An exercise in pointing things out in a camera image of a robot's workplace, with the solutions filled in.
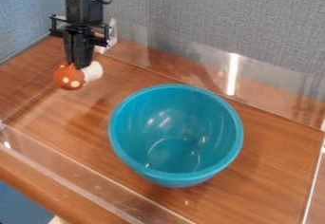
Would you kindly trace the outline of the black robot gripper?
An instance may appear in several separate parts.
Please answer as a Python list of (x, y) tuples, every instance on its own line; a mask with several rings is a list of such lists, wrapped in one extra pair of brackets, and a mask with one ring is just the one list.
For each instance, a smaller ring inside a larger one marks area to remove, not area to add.
[(70, 65), (75, 65), (78, 69), (88, 67), (92, 60), (94, 45), (104, 47), (107, 41), (104, 38), (82, 33), (63, 33), (58, 29), (58, 22), (64, 22), (72, 28), (84, 31), (87, 28), (100, 28), (106, 32), (108, 25), (103, 22), (103, 6), (108, 5), (112, 0), (64, 0), (66, 16), (60, 18), (56, 14), (49, 16), (52, 25), (49, 34), (63, 37), (63, 47), (66, 60)]

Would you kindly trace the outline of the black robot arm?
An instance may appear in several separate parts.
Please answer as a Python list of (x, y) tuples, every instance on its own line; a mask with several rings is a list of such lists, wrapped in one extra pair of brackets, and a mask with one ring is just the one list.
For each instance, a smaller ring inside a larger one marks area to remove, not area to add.
[(111, 26), (103, 22), (103, 6), (112, 0), (64, 0), (66, 18), (49, 16), (49, 35), (63, 38), (66, 60), (76, 69), (90, 66), (96, 46), (107, 47)]

